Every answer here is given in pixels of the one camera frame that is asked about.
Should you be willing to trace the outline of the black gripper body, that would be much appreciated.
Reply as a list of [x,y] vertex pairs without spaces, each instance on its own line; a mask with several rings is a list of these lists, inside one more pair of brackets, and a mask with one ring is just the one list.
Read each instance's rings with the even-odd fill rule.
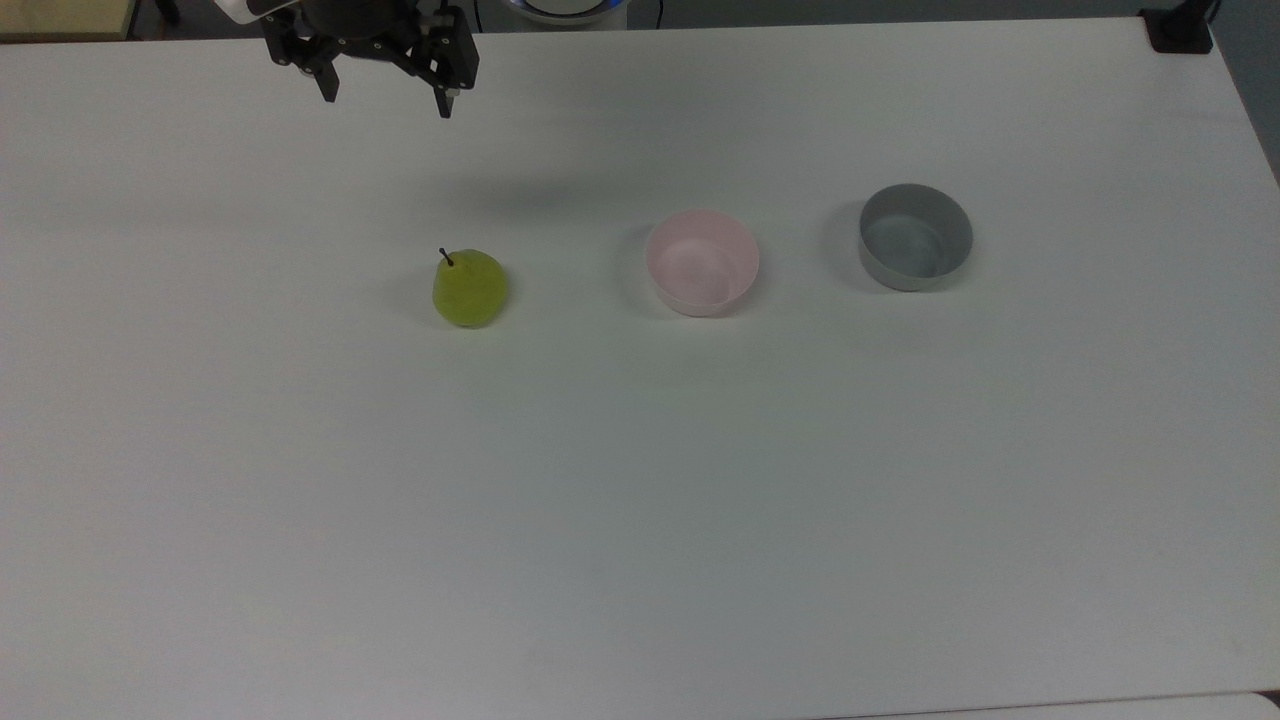
[[421,14],[413,1],[300,1],[300,10],[314,32],[307,44],[315,49],[378,41],[410,50],[422,40]]

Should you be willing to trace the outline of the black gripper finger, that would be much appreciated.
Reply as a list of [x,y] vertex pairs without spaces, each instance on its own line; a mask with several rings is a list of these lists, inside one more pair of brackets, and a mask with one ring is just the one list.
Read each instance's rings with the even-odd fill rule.
[[262,17],[262,36],[271,60],[279,67],[296,67],[314,79],[326,102],[337,100],[340,79],[334,59],[343,44],[324,33],[302,37],[298,12],[271,12]]
[[465,10],[397,8],[393,63],[429,85],[439,115],[452,118],[454,100],[475,86],[480,63]]

